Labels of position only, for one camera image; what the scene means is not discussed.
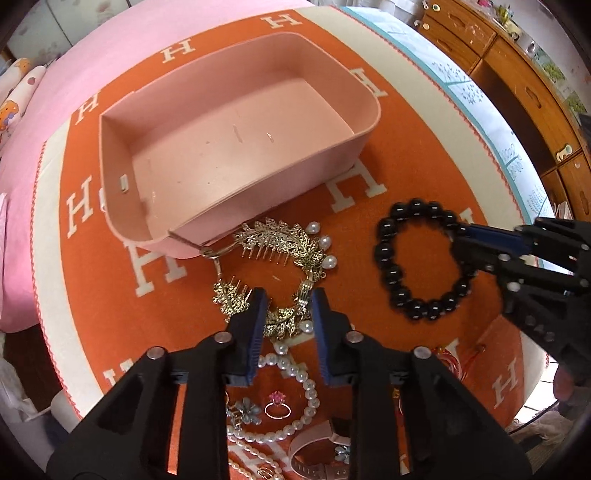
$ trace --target pink watch strap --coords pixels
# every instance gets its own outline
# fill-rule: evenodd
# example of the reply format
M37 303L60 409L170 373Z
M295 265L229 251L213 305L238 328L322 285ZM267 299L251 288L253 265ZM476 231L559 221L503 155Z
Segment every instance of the pink watch strap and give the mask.
M349 465L331 466L323 465L306 465L296 459L296 454L305 446L318 442L320 440L330 440L338 445L350 445L350 438L338 436L330 424L330 420L326 420L315 427L312 427L305 432L300 433L293 439L290 444L290 449L287 454L291 468L298 475L308 480L346 480L349 477Z

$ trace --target black bead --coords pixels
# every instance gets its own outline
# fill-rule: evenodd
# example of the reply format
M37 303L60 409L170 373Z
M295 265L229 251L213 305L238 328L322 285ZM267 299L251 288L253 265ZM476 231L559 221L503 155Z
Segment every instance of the black bead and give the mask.
M438 300L427 302L427 320L434 322L445 312L443 305Z
M397 222L403 222L408 220L408 206L406 203L396 202L390 208L390 218L393 218Z
M374 248L374 258L377 263L381 263L384 258L391 259L394 255L394 249L389 242L380 242Z
M458 227L457 216L451 210L444 210L440 221L443 228L455 230Z
M380 270L385 270L392 265L392 259L388 257L376 258L375 262L378 264Z
M392 263L390 267L384 270L384 281L385 282L392 282L392 281L400 281L402 280L402 276L404 272L402 271L402 267L396 263Z
M468 264L462 264L460 270L462 271L462 277L474 278L478 273L477 269Z
M425 215L427 211L427 205L421 199L412 199L408 202L408 214L411 217L419 217Z
M470 293L470 279L467 277L460 278L453 284L453 292L458 297L465 297Z
M420 320L427 316L427 305L422 299L412 299L405 305L404 310L411 320Z
M457 308L459 299L457 298L457 295L454 292L449 291L443 297L441 297L441 300L439 300L439 302L441 303L443 309L446 312L453 312Z
M392 293L390 294L390 305L392 307L402 308L411 300L412 296L413 294L411 294L410 290L406 287L392 290Z
M398 225L393 218L382 218L378 222L377 235L380 240L389 240L398 233Z
M469 226L470 225L467 223L458 223L456 227L456 236L466 236Z
M439 202L429 202L426 207L427 218L438 220L443 215L443 207Z

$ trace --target black beaded bracelet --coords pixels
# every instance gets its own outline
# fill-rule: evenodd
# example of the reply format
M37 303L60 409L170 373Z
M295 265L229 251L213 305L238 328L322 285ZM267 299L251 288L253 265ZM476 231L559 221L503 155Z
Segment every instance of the black beaded bracelet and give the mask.
M382 270L384 284L390 292L390 305L402 309L411 320L426 318L435 321L441 315L453 312L458 307L460 299L470 293L470 283L477 271L469 265L459 264L462 276L454 283L451 291L438 300L425 302L422 299L414 299L411 291L402 283L402 268L392 261L392 240L398 235L402 223L411 218L421 217L439 224L452 236L466 232L467 224L458 222L457 215L451 210L444 210L438 202L425 203L421 199L412 199L408 204L394 203L390 209L390 216L378 222L379 243L374 249L374 258Z

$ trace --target wall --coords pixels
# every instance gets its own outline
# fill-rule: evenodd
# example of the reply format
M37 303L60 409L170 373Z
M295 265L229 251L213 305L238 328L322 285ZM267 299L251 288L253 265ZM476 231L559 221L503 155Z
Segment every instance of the wall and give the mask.
M550 18L538 0L511 0L513 20L540 45L562 70L570 86L591 112L591 74L583 59L555 18Z

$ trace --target wooden drawer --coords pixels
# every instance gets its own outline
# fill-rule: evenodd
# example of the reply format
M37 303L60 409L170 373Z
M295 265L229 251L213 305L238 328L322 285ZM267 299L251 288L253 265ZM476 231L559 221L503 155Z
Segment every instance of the wooden drawer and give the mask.
M470 73L480 60L479 56L469 49L462 40L429 15L423 17L423 24L419 31L423 37L431 41L466 73Z
M575 220L591 220L591 169L583 154L558 168Z
M567 202L566 190L560 180L560 175L556 170L553 170L542 177L542 184L548 194L552 210L556 211L556 207L563 202Z
M534 67L513 47L499 37L488 51L485 61L525 108L555 159L566 145L572 147L572 153L580 149L576 134L560 105L533 71Z
M495 39L495 31L484 20L454 0L430 0L427 13L481 57Z

